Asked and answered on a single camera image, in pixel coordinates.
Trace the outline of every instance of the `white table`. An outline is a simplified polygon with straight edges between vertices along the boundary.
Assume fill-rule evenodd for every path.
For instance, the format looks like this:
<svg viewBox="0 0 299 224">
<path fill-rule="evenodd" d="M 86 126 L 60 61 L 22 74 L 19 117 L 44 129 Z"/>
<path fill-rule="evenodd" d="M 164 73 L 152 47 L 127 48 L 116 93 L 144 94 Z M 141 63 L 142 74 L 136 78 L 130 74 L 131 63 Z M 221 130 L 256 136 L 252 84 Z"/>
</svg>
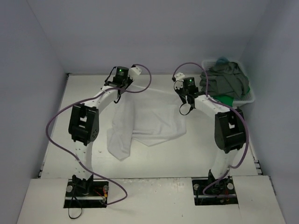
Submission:
<svg viewBox="0 0 299 224">
<path fill-rule="evenodd" d="M 71 75 L 68 79 L 61 108 L 81 99 L 94 96 L 107 76 Z M 135 85 L 146 86 L 148 75 L 141 75 Z M 153 75 L 151 88 L 173 92 L 171 75 Z M 131 155 L 118 161 L 107 151 L 107 129 L 111 128 L 114 104 L 100 114 L 100 134 L 93 145 L 93 170 L 109 178 L 206 177 L 212 167 L 217 146 L 214 142 L 214 124 L 209 117 L 193 110 L 187 117 L 187 133 L 178 139 L 153 147 L 133 140 Z M 71 110 L 61 114 L 55 124 L 54 141 L 73 150 L 74 143 L 68 134 Z M 243 153 L 240 150 L 234 164 Z M 76 161 L 66 152 L 49 144 L 45 156 L 42 178 L 70 178 Z M 243 164 L 230 173 L 257 175 L 251 149 Z"/>
<path fill-rule="evenodd" d="M 267 176 L 234 176 L 239 204 L 195 206 L 191 178 L 117 180 L 128 198 L 102 209 L 84 209 L 70 220 L 63 208 L 67 179 L 33 179 L 18 224 L 284 224 Z M 123 196 L 110 185 L 108 201 Z M 78 209 L 71 209 L 76 216 Z"/>
</svg>

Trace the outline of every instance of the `laundry basket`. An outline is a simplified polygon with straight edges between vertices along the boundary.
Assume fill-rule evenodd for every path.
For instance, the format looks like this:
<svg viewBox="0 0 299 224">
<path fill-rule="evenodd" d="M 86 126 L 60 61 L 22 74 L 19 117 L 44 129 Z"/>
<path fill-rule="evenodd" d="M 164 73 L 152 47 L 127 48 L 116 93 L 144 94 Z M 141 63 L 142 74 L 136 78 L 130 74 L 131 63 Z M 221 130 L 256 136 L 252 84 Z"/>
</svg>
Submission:
<svg viewBox="0 0 299 224">
<path fill-rule="evenodd" d="M 213 67 L 216 64 L 217 59 L 209 59 L 209 60 L 203 60 L 201 62 L 201 66 L 205 69 L 208 70 L 209 68 Z M 235 62 L 238 64 L 239 68 L 242 70 L 242 72 L 244 73 L 244 75 L 247 76 L 246 71 L 243 67 L 243 65 L 236 60 L 229 60 L 230 62 Z M 250 91 L 242 97 L 241 100 L 234 100 L 233 101 L 233 107 L 237 107 L 237 106 L 242 106 L 244 104 L 248 104 L 248 103 L 253 103 L 256 99 L 253 89 L 249 83 L 249 87 L 250 87 Z"/>
</svg>

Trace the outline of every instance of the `gray wall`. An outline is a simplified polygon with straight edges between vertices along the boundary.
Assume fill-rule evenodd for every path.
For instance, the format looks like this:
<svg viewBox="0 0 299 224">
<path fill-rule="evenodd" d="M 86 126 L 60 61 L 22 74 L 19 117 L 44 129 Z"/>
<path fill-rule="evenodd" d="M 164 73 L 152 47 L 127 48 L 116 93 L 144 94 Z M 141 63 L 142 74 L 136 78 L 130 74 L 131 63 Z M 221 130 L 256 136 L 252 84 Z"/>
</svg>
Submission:
<svg viewBox="0 0 299 224">
<path fill-rule="evenodd" d="M 269 0 L 28 0 L 67 72 L 239 58 Z"/>
<path fill-rule="evenodd" d="M 0 223 L 13 224 L 43 161 L 45 125 L 66 77 L 26 1 L 1 1 L 0 21 Z"/>
<path fill-rule="evenodd" d="M 272 1 L 242 56 L 256 94 L 250 134 L 289 224 L 299 223 L 298 12 L 299 1 Z"/>
</svg>

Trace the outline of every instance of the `white cloth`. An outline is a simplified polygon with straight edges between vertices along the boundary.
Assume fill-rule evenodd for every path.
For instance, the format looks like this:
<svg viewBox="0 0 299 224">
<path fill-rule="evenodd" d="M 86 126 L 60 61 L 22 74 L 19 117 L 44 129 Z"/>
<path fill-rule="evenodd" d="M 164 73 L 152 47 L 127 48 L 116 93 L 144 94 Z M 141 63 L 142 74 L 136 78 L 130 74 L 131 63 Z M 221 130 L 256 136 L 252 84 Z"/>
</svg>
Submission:
<svg viewBox="0 0 299 224">
<path fill-rule="evenodd" d="M 143 89 L 130 86 L 131 91 Z M 107 149 L 123 160 L 130 156 L 131 140 L 153 146 L 186 133 L 185 117 L 177 94 L 155 89 L 142 93 L 124 93 L 116 105 L 112 128 L 107 131 Z"/>
</svg>

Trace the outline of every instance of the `gray cloth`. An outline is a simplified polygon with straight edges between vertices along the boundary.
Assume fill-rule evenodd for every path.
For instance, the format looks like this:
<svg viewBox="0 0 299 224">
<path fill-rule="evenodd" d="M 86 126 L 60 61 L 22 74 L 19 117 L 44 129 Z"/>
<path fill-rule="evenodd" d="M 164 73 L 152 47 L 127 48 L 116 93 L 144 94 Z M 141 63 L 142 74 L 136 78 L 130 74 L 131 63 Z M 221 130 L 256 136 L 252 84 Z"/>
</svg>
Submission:
<svg viewBox="0 0 299 224">
<path fill-rule="evenodd" d="M 215 65 L 206 71 L 209 79 L 208 94 L 210 96 L 226 95 L 241 99 L 249 91 L 249 80 L 241 71 L 237 63 L 228 62 Z M 201 90 L 206 90 L 206 76 L 200 75 Z"/>
</svg>

